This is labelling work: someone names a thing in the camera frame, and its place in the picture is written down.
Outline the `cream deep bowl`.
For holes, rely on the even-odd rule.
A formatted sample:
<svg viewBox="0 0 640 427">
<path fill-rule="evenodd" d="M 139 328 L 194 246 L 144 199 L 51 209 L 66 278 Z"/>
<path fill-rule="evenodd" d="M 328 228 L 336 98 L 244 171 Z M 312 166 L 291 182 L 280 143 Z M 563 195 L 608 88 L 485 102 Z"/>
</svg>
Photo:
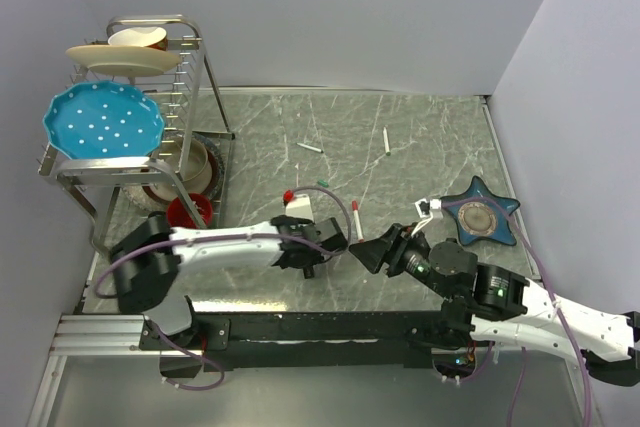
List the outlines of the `cream deep bowl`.
<svg viewBox="0 0 640 427">
<path fill-rule="evenodd" d="M 178 137 L 169 143 L 165 143 L 155 154 L 159 160 L 167 162 L 175 171 L 178 171 L 182 155 L 183 139 Z M 195 138 L 191 139 L 188 158 L 186 159 L 186 171 L 183 175 L 183 186 L 188 193 L 201 194 L 212 180 L 213 171 L 208 159 L 206 147 Z M 171 202 L 177 194 L 168 183 L 151 184 L 150 191 L 159 199 Z"/>
</svg>

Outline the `white pen red tip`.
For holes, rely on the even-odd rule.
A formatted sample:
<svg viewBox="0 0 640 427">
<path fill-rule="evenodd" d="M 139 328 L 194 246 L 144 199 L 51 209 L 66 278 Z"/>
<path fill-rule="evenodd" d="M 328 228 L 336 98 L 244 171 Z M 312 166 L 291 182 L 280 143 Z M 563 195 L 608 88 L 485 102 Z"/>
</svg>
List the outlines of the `white pen red tip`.
<svg viewBox="0 0 640 427">
<path fill-rule="evenodd" d="M 355 229 L 356 229 L 356 236 L 357 236 L 357 241 L 359 243 L 364 242 L 364 232 L 363 232 L 363 228 L 362 228 L 362 223 L 361 223 L 361 217 L 360 217 L 360 213 L 359 213 L 359 208 L 358 210 L 353 210 L 353 219 L 354 219 L 354 225 L 355 225 Z"/>
</svg>

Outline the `patterned rim plate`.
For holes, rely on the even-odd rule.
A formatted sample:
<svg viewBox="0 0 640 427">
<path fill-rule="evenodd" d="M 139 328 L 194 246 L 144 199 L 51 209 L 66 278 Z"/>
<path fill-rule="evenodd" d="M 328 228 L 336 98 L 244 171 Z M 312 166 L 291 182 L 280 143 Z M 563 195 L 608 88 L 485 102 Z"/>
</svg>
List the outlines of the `patterned rim plate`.
<svg viewBox="0 0 640 427">
<path fill-rule="evenodd" d="M 200 141 L 208 151 L 208 159 L 212 167 L 213 177 L 200 195 L 206 197 L 209 201 L 213 201 L 222 189 L 225 165 L 219 149 L 210 139 L 196 133 L 192 135 L 192 138 Z M 172 201 L 162 201 L 150 191 L 149 186 L 150 185 L 126 186 L 122 188 L 122 191 L 124 195 L 140 209 L 147 211 L 166 210 Z"/>
</svg>

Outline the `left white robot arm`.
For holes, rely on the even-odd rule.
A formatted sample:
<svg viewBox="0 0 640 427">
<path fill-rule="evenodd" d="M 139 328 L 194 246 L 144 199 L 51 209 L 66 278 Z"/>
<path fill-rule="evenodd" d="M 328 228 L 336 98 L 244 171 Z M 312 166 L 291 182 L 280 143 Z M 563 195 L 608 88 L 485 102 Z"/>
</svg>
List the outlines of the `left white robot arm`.
<svg viewBox="0 0 640 427">
<path fill-rule="evenodd" d="M 192 301 L 173 292 L 183 273 L 232 267 L 314 268 L 344 253 L 351 233 L 330 217 L 279 215 L 253 225 L 200 230 L 172 227 L 154 216 L 116 244 L 110 252 L 118 310 L 142 315 L 172 346 L 191 346 L 199 334 Z"/>
</svg>

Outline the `blue polka dot plate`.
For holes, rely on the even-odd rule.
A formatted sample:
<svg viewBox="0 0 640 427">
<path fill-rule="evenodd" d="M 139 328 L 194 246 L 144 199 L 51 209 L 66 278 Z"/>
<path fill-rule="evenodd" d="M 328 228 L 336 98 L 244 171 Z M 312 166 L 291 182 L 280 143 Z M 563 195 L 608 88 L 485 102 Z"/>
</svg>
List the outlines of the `blue polka dot plate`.
<svg viewBox="0 0 640 427">
<path fill-rule="evenodd" d="M 146 157 L 162 141 L 156 102 L 131 85 L 81 82 L 54 96 L 43 117 L 49 143 L 71 160 Z"/>
</svg>

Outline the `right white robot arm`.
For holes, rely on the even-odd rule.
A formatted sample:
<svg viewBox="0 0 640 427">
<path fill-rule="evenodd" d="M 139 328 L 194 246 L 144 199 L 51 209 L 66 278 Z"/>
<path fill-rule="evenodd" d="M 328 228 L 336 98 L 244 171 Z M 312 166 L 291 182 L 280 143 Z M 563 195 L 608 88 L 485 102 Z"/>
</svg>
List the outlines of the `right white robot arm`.
<svg viewBox="0 0 640 427">
<path fill-rule="evenodd" d="M 407 274 L 442 299 L 439 312 L 413 335 L 429 346 L 457 349 L 492 342 L 545 352 L 611 385 L 639 382 L 639 315 L 609 314 L 551 295 L 538 283 L 447 239 L 429 245 L 422 233 L 392 225 L 350 246 L 372 274 Z"/>
</svg>

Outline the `metal dish rack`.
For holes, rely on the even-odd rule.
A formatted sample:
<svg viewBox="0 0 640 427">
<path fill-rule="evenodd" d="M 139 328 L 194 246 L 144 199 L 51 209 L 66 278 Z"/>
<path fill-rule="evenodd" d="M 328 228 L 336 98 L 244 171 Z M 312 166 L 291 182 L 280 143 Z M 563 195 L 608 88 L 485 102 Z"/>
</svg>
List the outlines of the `metal dish rack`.
<svg viewBox="0 0 640 427">
<path fill-rule="evenodd" d="M 116 77 L 95 73 L 73 61 L 74 73 L 65 90 L 81 82 L 98 81 L 113 81 L 137 88 L 156 102 L 164 119 L 165 129 L 160 146 L 146 157 L 71 160 L 48 140 L 39 168 L 40 176 L 58 185 L 88 216 L 91 221 L 89 242 L 103 258 L 109 256 L 111 249 L 108 241 L 111 237 L 109 227 L 112 213 L 119 194 L 123 192 L 122 188 L 126 186 L 170 184 L 177 194 L 176 200 L 185 207 L 188 219 L 194 221 L 198 228 L 206 227 L 207 221 L 201 219 L 190 198 L 193 193 L 188 193 L 183 186 L 191 138 L 194 133 L 211 141 L 223 139 L 231 142 L 235 138 L 230 129 L 211 132 L 196 126 L 201 80 L 213 75 L 206 46 L 196 23 L 182 15 L 114 17 L 106 27 L 107 37 L 131 27 L 164 28 L 168 37 L 166 51 L 179 55 L 182 62 L 159 76 Z M 109 45 L 108 38 L 83 45 Z M 183 139 L 183 147 L 178 171 L 175 171 L 155 154 L 165 143 L 178 137 Z"/>
</svg>

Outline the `cream flat plate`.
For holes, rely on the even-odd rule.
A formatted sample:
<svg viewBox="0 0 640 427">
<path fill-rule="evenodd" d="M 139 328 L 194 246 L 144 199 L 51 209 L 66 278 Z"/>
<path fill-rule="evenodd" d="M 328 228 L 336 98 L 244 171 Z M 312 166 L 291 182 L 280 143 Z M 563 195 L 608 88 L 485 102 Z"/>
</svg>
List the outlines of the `cream flat plate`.
<svg viewBox="0 0 640 427">
<path fill-rule="evenodd" d="M 65 54 L 90 71 L 116 77 L 159 76 L 182 62 L 172 52 L 140 46 L 79 45 Z"/>
</svg>

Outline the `white pen black tip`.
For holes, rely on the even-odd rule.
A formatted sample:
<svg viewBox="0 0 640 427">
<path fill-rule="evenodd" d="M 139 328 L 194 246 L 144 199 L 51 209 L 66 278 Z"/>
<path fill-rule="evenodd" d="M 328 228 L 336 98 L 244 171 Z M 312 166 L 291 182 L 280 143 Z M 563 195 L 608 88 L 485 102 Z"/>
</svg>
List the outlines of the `white pen black tip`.
<svg viewBox="0 0 640 427">
<path fill-rule="evenodd" d="M 311 145 L 308 145 L 308 144 L 305 144 L 305 143 L 302 143 L 302 142 L 296 142 L 296 145 L 298 147 L 300 147 L 300 148 L 303 148 L 305 150 L 312 151 L 312 152 L 315 152 L 315 153 L 318 153 L 318 154 L 323 154 L 324 153 L 324 150 L 322 148 L 319 148 L 319 147 L 316 147 L 316 146 L 311 146 Z"/>
</svg>

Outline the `white pen green tip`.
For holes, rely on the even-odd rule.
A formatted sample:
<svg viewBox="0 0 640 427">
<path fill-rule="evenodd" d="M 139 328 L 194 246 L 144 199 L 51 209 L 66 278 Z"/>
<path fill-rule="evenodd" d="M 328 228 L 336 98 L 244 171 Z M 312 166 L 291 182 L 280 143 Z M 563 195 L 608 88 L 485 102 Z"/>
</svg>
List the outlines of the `white pen green tip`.
<svg viewBox="0 0 640 427">
<path fill-rule="evenodd" d="M 391 156 L 388 128 L 386 126 L 384 126 L 382 129 L 382 138 L 383 138 L 385 156 L 387 157 Z"/>
</svg>

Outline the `white and red bowl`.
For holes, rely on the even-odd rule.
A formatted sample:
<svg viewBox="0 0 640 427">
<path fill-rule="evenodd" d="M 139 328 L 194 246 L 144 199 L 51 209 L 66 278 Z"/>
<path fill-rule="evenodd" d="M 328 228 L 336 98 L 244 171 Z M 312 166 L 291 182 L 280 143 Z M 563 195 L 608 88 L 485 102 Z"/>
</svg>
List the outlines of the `white and red bowl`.
<svg viewBox="0 0 640 427">
<path fill-rule="evenodd" d="M 136 46 L 166 51 L 168 37 L 162 27 L 131 27 L 115 32 L 107 43 L 112 46 Z"/>
</svg>

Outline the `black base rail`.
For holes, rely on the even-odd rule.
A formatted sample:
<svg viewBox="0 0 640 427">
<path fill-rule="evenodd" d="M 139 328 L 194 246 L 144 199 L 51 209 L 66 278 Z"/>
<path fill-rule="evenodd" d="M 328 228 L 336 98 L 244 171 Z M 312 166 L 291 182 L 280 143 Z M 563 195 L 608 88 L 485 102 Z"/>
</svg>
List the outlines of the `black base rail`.
<svg viewBox="0 0 640 427">
<path fill-rule="evenodd" d="M 471 327 L 437 311 L 197 312 L 171 340 L 203 354 L 208 372 L 241 368 L 401 365 L 473 345 Z"/>
</svg>

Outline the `blue star-shaped dish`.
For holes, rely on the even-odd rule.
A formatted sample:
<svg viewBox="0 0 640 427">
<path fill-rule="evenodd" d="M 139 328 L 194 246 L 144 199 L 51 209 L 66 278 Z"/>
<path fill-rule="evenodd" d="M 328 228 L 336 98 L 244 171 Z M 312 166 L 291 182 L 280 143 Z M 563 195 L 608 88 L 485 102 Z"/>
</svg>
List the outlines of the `blue star-shaped dish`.
<svg viewBox="0 0 640 427">
<path fill-rule="evenodd" d="M 494 194 L 474 175 L 468 188 L 441 198 L 442 209 L 456 222 L 458 241 L 469 246 L 480 240 L 515 246 L 509 218 L 521 206 L 519 200 Z"/>
</svg>

